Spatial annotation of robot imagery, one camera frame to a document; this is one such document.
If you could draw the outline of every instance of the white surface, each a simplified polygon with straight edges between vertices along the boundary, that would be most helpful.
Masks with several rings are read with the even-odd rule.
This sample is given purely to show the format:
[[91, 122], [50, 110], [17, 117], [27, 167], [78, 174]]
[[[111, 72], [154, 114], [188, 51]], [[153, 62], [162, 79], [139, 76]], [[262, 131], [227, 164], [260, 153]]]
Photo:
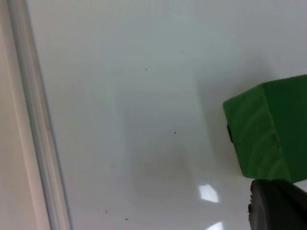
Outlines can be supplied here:
[[248, 229], [222, 102], [307, 72], [306, 2], [28, 4], [74, 230]]
[[0, 0], [0, 226], [50, 230], [6, 0]]

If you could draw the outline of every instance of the green cube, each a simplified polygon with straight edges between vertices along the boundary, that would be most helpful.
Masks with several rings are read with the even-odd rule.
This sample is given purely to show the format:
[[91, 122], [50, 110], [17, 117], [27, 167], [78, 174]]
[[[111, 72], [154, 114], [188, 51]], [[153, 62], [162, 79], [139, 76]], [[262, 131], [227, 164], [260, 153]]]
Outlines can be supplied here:
[[307, 75], [258, 85], [224, 112], [245, 177], [307, 179]]

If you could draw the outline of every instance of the wooden block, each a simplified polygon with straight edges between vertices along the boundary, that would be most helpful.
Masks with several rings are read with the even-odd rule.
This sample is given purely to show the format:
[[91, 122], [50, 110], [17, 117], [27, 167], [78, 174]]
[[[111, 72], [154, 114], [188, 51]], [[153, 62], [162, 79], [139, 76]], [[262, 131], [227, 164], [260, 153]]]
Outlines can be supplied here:
[[307, 75], [258, 85], [224, 112], [245, 177], [307, 179]]

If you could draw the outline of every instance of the white table surface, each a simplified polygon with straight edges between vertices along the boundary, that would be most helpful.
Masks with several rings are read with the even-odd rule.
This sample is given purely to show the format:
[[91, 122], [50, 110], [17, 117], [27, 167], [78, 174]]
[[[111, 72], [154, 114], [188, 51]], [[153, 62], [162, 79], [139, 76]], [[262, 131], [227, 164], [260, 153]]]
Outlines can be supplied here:
[[306, 2], [27, 2], [73, 229], [249, 229], [222, 103], [307, 72]]

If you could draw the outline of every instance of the green block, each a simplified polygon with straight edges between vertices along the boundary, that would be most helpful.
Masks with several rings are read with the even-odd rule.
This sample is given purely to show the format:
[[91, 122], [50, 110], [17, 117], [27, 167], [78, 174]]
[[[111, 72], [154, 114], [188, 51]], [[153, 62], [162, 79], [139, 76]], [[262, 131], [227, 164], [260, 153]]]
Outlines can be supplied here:
[[245, 177], [307, 179], [307, 75], [258, 85], [224, 112]]

